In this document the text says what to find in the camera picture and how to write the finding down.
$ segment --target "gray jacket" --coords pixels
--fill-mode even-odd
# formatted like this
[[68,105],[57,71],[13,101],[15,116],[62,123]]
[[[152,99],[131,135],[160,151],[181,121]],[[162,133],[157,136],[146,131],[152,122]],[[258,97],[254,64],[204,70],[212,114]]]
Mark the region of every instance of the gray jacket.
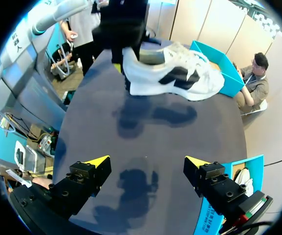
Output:
[[256,76],[252,73],[252,66],[247,66],[240,69],[243,75],[243,81],[246,83],[246,87],[254,100],[253,111],[260,109],[259,105],[266,99],[269,94],[269,83],[266,75]]

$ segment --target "dark gray table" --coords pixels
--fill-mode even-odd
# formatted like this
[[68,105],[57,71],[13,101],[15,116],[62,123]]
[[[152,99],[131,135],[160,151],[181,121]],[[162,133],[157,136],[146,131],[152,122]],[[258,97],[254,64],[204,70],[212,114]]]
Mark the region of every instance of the dark gray table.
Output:
[[184,157],[245,159],[238,107],[222,94],[200,102],[130,96],[110,60],[104,51],[85,75],[59,134],[55,183],[76,161],[111,159],[101,191],[70,221],[105,235],[191,235],[201,199],[183,174]]

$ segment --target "lanyard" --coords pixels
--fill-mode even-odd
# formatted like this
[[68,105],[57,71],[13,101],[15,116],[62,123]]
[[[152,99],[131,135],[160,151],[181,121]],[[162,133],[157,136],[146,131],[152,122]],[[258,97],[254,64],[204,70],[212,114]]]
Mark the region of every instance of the lanyard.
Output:
[[250,75],[249,79],[246,81],[245,85],[249,82],[249,80],[252,78],[253,75]]

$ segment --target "hand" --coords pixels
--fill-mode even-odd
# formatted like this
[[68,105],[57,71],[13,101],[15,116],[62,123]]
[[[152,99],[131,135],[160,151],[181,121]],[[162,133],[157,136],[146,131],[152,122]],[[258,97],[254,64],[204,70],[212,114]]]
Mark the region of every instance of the hand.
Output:
[[243,78],[242,72],[240,71],[240,69],[238,67],[237,67],[237,71],[238,71],[240,77]]
[[71,38],[72,35],[78,35],[76,32],[68,30],[65,32],[66,38],[68,39],[68,41],[73,42],[74,39]]
[[72,57],[72,53],[69,53],[69,54],[66,56],[66,59],[67,59],[67,60],[70,60],[71,57]]
[[102,8],[102,7],[108,6],[108,5],[109,5],[108,0],[98,0],[98,3],[97,3],[98,8]]
[[54,64],[52,64],[52,66],[51,66],[51,70],[54,70],[56,68],[56,64],[54,63]]

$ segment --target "white shirt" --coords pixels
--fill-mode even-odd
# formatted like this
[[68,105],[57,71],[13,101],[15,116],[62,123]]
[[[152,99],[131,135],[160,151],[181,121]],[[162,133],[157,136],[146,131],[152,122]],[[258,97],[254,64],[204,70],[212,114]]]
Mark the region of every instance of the white shirt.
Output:
[[71,30],[78,34],[78,37],[73,41],[74,47],[79,47],[83,44],[93,42],[92,30],[101,22],[98,13],[91,14],[92,1],[87,1],[89,4],[88,8],[69,17]]

